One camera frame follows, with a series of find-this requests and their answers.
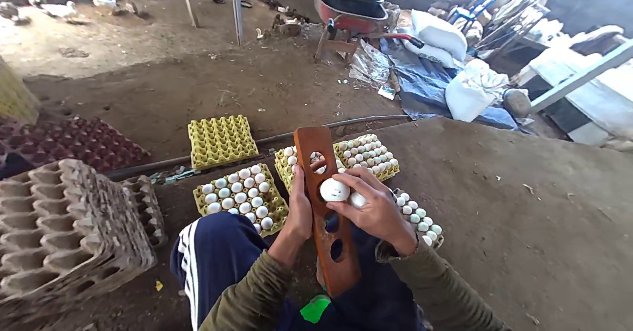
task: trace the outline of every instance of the hand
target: hand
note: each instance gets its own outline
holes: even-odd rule
[[[370,235],[391,243],[401,256],[415,252],[418,244],[415,231],[402,218],[389,188],[361,167],[347,169],[345,173],[332,177],[356,190],[367,203],[357,209],[345,202],[328,202],[328,208],[349,218]]]

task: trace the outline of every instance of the blue chair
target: blue chair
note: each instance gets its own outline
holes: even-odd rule
[[[455,22],[460,18],[466,19],[466,24],[462,27],[462,32],[466,33],[473,22],[477,20],[477,17],[486,10],[490,5],[495,3],[496,0],[479,0],[470,10],[463,9],[461,7],[455,7],[451,13],[448,14],[446,20],[450,24],[455,24]]]

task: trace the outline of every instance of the wheelbarrow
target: wheelbarrow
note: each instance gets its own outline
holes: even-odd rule
[[[323,0],[314,0],[316,11],[321,21],[326,24],[315,54],[315,61],[322,58],[324,50],[335,50],[345,53],[345,61],[349,64],[359,45],[360,38],[398,38],[407,40],[417,48],[424,42],[404,33],[387,33],[387,12],[382,3],[378,4],[373,16],[350,13],[337,9]],[[345,33],[343,40],[335,40],[337,31]]]

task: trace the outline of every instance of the empty egg tray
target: empty egg tray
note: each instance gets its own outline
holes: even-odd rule
[[[156,257],[123,186],[74,159],[0,181],[0,318],[63,311]]]
[[[138,211],[138,219],[153,247],[162,246],[167,242],[165,222],[158,207],[158,199],[154,192],[154,185],[145,175],[130,178],[121,182],[125,193],[131,196],[132,203]]]
[[[242,115],[191,121],[191,167],[207,169],[259,154],[251,128]]]
[[[268,184],[270,185],[270,188],[267,192],[259,192],[257,196],[259,196],[263,201],[264,201],[264,206],[266,206],[266,208],[268,209],[268,217],[273,219],[273,226],[270,230],[264,230],[262,229],[259,232],[259,235],[262,237],[266,237],[268,235],[273,235],[275,233],[277,233],[279,230],[282,229],[282,227],[284,226],[284,223],[286,223],[286,218],[288,217],[288,205],[286,204],[286,201],[284,200],[284,198],[281,197],[281,195],[279,195],[279,191],[277,190],[277,188],[275,187],[275,182],[273,180],[273,175],[271,174],[270,170],[268,169],[268,166],[265,165],[264,163],[259,163],[258,166],[261,168],[261,172],[266,176],[266,182],[268,182]],[[213,180],[211,181],[211,183],[215,186],[215,182],[217,180]],[[239,180],[242,183],[242,186],[244,186],[244,179]],[[231,183],[228,183],[227,186],[229,189],[231,187]],[[248,188],[243,188],[242,192],[244,192],[245,194],[248,195]],[[214,193],[218,194],[220,190],[218,188],[215,188],[213,190]],[[236,193],[231,193],[230,197],[234,198]],[[198,211],[200,212],[200,214],[202,214],[203,216],[208,215],[207,213],[207,207],[209,206],[207,203],[205,203],[204,201],[205,198],[205,194],[202,193],[202,185],[199,185],[195,190],[194,190],[194,199],[196,200],[196,206],[198,208]],[[249,197],[247,200],[247,202],[252,202],[253,198]],[[235,203],[233,205],[234,208],[239,209],[239,204]],[[253,207],[251,208],[251,210],[249,212],[251,213],[255,213],[256,209]],[[257,218],[255,220],[255,223],[260,223],[261,219]]]

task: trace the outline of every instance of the debris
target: debris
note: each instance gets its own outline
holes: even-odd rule
[[[523,186],[525,186],[528,190],[530,190],[530,194],[534,195],[534,189],[530,185],[523,184]]]

